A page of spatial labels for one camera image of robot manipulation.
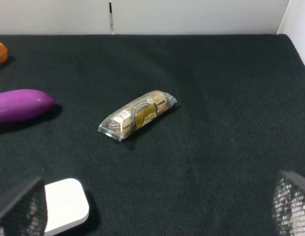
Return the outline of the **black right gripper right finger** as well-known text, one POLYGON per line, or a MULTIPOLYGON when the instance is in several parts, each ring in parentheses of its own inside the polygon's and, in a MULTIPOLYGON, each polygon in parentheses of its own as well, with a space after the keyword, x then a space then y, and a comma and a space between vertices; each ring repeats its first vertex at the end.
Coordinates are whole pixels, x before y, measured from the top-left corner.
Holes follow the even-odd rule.
POLYGON ((272 215, 280 236, 305 236, 305 177, 292 171, 279 172, 272 215))

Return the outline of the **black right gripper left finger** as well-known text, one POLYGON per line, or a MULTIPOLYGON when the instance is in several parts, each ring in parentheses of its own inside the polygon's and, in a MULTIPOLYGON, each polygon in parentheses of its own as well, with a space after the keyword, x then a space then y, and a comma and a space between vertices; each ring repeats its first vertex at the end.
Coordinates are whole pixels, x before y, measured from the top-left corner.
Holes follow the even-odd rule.
POLYGON ((0 236, 42 236, 47 220, 41 177, 29 178, 0 196, 0 236))

